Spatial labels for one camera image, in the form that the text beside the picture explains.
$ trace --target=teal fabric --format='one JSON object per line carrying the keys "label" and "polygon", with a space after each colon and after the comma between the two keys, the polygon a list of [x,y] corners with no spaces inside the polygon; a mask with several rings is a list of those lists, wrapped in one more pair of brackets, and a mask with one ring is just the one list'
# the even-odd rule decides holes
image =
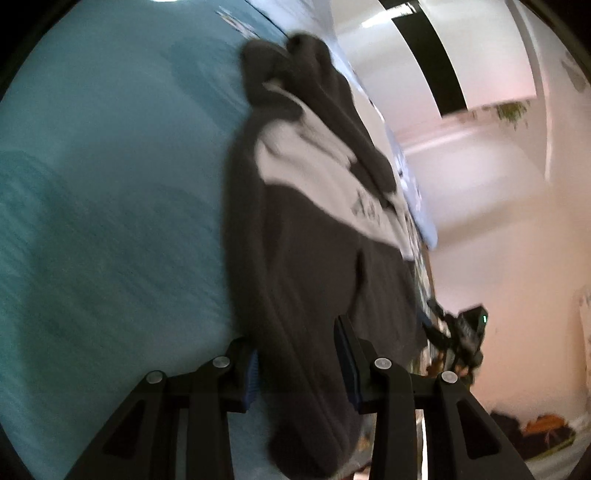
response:
{"label": "teal fabric", "polygon": [[[0,103],[0,421],[62,479],[152,369],[194,370],[239,335],[220,243],[226,150],[248,114],[243,0],[82,0]],[[238,480],[282,478],[266,405],[232,416]]]}

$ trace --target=black and white hoodie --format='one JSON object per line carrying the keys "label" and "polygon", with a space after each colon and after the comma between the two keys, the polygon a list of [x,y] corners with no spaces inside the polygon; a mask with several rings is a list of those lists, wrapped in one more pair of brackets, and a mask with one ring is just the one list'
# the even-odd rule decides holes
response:
{"label": "black and white hoodie", "polygon": [[242,68],[252,114],[230,153],[230,290],[280,407],[273,459],[289,478],[326,478],[361,425],[335,318],[349,313],[358,336],[402,365],[426,343],[405,261],[406,205],[321,40],[250,41]]}

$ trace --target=hanging plant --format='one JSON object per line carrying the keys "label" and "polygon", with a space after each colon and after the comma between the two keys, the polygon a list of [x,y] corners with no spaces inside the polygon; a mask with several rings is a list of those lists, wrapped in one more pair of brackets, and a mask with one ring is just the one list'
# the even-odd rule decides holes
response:
{"label": "hanging plant", "polygon": [[517,123],[521,120],[521,117],[527,112],[527,107],[530,105],[530,101],[523,102],[508,102],[500,103],[499,105],[485,106],[482,109],[484,111],[496,110],[496,115],[502,122],[507,122],[513,125],[513,128],[517,130]]}

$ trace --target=blue blanket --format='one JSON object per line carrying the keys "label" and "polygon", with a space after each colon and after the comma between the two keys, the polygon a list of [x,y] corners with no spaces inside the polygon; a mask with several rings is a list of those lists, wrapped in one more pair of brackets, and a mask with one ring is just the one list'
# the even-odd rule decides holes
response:
{"label": "blue blanket", "polygon": [[[37,480],[146,372],[239,335],[220,221],[251,32],[284,39],[243,0],[82,0],[0,103],[0,421]],[[281,478],[269,423],[230,418],[238,480]]]}

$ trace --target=triangular cutout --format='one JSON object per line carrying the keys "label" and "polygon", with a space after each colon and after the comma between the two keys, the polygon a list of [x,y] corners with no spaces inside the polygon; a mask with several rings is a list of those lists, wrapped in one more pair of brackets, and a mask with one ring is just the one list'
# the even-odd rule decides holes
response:
{"label": "triangular cutout", "polygon": [[103,453],[130,459],[135,454],[145,411],[145,401],[137,402],[125,419],[119,424],[111,438],[105,443]]}
{"label": "triangular cutout", "polygon": [[500,446],[497,439],[466,400],[457,403],[457,411],[460,414],[468,457],[476,460],[499,453]]}

